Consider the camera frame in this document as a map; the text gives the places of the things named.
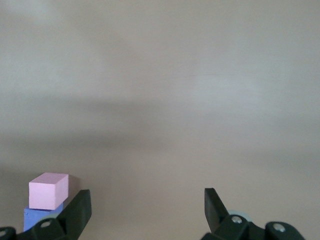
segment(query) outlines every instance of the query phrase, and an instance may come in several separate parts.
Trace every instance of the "blue block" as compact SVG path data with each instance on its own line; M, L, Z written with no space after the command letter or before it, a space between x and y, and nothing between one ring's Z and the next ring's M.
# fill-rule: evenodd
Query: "blue block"
M49 215L59 214L64 209L64 204L62 203L55 210L42 210L42 209L31 209L26 207L24 209L24 226L23 231L27 231L36 225L37 222L46 218Z

